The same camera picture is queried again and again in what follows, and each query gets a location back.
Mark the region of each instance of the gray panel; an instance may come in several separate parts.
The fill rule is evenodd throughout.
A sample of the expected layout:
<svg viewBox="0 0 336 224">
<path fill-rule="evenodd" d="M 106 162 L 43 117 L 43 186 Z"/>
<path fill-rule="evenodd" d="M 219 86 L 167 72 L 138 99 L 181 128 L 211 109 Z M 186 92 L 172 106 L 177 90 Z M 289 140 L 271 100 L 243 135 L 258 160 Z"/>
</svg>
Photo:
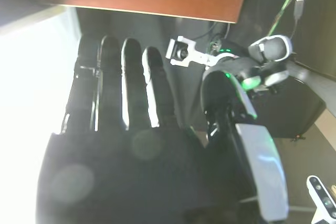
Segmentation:
<svg viewBox="0 0 336 224">
<path fill-rule="evenodd" d="M 253 178 L 261 216 L 266 221 L 288 216 L 288 195 L 281 160 L 268 130 L 261 125 L 236 124 Z"/>
</svg>

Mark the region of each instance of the robotic hand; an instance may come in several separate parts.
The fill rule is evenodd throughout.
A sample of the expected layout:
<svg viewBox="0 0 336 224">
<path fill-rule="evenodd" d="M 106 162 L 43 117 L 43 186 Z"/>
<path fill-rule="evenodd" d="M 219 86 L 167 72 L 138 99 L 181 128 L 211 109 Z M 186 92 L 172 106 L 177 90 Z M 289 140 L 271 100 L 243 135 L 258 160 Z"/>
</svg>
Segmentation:
<svg viewBox="0 0 336 224">
<path fill-rule="evenodd" d="M 257 125 L 257 113 L 247 92 L 271 89 L 288 77 L 283 60 L 291 54 L 285 36 L 271 36 L 248 47 L 248 55 L 220 49 L 217 56 L 196 51 L 196 42 L 179 36 L 171 39 L 166 58 L 172 65 L 203 64 L 202 109 L 209 142 L 223 141 L 232 147 L 255 195 L 265 221 L 284 220 L 288 215 L 286 179 L 276 146 L 268 130 Z"/>
</svg>

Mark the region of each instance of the green cable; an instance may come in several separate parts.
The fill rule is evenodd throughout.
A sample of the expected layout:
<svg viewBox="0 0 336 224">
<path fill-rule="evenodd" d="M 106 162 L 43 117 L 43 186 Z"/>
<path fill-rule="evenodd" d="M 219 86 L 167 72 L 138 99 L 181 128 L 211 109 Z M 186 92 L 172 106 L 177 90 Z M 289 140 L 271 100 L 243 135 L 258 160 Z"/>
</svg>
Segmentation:
<svg viewBox="0 0 336 224">
<path fill-rule="evenodd" d="M 278 15 L 276 16 L 276 21 L 275 21 L 274 24 L 272 25 L 272 27 L 271 27 L 270 31 L 268 32 L 267 36 L 270 36 L 270 35 L 274 32 L 274 30 L 275 30 L 275 28 L 277 27 L 277 25 L 278 25 L 278 23 L 279 23 L 279 20 L 280 20 L 281 16 L 283 15 L 283 13 L 284 13 L 284 11 L 285 11 L 285 9 L 286 9 L 286 7 L 287 7 L 289 1 L 290 1 L 290 0 L 286 0 L 286 1 L 284 2 L 283 6 L 282 6 L 282 8 L 281 8 L 281 10 L 280 10 L 280 12 L 279 12 Z"/>
</svg>

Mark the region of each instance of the camera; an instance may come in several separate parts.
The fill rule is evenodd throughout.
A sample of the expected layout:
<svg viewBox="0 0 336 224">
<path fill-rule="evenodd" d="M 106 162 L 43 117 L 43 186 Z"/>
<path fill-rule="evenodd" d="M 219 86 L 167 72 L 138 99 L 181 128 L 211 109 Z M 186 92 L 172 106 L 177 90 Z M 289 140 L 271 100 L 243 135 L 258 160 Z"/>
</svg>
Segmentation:
<svg viewBox="0 0 336 224">
<path fill-rule="evenodd" d="M 325 220 L 327 223 L 336 224 L 336 204 L 317 176 L 307 178 L 307 187 L 309 194 L 314 201 L 317 209 L 311 221 L 311 224 Z"/>
</svg>

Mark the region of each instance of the camera lens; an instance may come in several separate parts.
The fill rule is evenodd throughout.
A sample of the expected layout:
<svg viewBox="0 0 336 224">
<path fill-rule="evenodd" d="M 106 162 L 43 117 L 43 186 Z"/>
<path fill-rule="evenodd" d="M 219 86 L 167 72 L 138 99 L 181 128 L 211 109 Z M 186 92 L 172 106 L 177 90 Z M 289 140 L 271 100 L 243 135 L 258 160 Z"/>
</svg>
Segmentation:
<svg viewBox="0 0 336 224">
<path fill-rule="evenodd" d="M 322 202 L 323 202 L 323 204 L 326 208 L 332 208 L 333 207 L 333 203 L 331 202 L 331 200 L 328 197 L 323 198 Z"/>
</svg>

